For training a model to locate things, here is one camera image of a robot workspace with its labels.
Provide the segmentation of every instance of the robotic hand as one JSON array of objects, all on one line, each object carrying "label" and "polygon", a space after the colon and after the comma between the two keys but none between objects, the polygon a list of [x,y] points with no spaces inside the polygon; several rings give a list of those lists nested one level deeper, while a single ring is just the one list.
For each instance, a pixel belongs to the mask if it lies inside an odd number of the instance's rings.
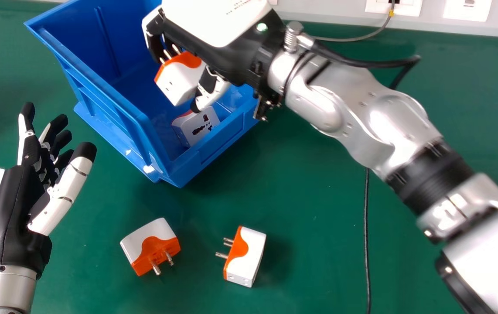
[{"label": "robotic hand", "polygon": [[17,165],[0,169],[0,314],[28,314],[36,281],[51,255],[49,234],[67,213],[92,168],[96,147],[71,141],[59,115],[36,137],[34,105],[18,115]]},{"label": "robotic hand", "polygon": [[367,70],[406,66],[400,80],[418,58],[349,59],[303,33],[300,23],[285,26],[267,0],[163,0],[143,27],[233,85],[253,87],[256,119],[266,120],[284,97],[289,109],[338,140],[394,190],[430,241],[446,242],[437,271],[465,312],[498,314],[498,186],[450,148],[420,103]]}]

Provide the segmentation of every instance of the metal prong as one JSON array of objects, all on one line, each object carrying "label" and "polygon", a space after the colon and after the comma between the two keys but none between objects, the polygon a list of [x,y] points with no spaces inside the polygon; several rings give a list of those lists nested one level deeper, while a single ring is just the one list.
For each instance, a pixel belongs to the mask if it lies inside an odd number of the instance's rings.
[{"label": "metal prong", "polygon": [[166,253],[167,262],[170,263],[170,266],[173,266],[174,265],[174,261],[171,260],[171,255],[167,251],[164,251],[164,252]]},{"label": "metal prong", "polygon": [[164,54],[166,55],[168,60],[171,59],[171,54],[169,53],[169,51],[164,49]]},{"label": "metal prong", "polygon": [[228,255],[220,252],[216,252],[216,256],[223,259],[228,259]]},{"label": "metal prong", "polygon": [[179,50],[179,48],[177,48],[177,46],[175,44],[171,44],[171,47],[173,48],[173,50],[175,52],[177,52],[178,55],[181,55],[181,50]]},{"label": "metal prong", "polygon": [[159,276],[162,273],[162,271],[160,270],[160,267],[158,267],[158,264],[156,263],[156,261],[155,260],[151,260],[150,264],[152,264],[152,269],[154,270],[154,272],[156,273],[156,275]]}]

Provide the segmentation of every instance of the green table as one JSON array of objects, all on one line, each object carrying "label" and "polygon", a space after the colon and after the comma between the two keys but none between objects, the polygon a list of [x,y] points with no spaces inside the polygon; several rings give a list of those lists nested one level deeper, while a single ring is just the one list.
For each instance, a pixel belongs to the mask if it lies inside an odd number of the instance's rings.
[{"label": "green table", "polygon": [[[364,312],[363,169],[341,145],[283,109],[185,188],[153,184],[73,113],[76,99],[54,56],[22,25],[51,6],[0,2],[0,167],[16,161],[16,115],[24,101],[36,103],[38,128],[67,113],[73,144],[94,142],[98,157],[51,235],[54,250],[35,313]],[[314,24],[307,30],[353,36],[370,29]],[[472,167],[498,183],[498,38],[386,30],[333,46],[363,59],[422,55],[401,91],[424,105]],[[376,74],[388,83],[394,72]],[[159,217],[183,250],[160,277],[137,277],[119,241]],[[214,256],[240,224],[268,234],[252,289],[225,282],[224,261]],[[392,191],[373,179],[373,313],[461,313],[434,271],[438,251]]]}]

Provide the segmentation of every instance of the blue bin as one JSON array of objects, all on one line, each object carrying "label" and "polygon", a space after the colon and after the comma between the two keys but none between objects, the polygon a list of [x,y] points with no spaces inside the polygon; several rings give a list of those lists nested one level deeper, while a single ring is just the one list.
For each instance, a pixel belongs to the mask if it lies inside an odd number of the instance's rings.
[{"label": "blue bin", "polygon": [[174,107],[154,83],[158,65],[141,27],[159,4],[71,0],[24,24],[59,60],[75,112],[151,181],[183,187],[257,123],[257,100],[251,87],[231,87],[213,105],[220,125],[183,147],[171,122],[189,105]]}]

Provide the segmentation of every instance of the wall outlet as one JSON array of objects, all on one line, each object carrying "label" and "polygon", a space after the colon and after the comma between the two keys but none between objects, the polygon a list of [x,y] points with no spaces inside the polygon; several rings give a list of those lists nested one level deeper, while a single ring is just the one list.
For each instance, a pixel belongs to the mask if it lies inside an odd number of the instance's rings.
[{"label": "wall outlet", "polygon": [[[395,0],[394,14],[420,16],[423,0]],[[365,12],[388,14],[391,0],[366,0]]]},{"label": "wall outlet", "polygon": [[490,14],[491,0],[447,0],[444,18],[485,22]]}]

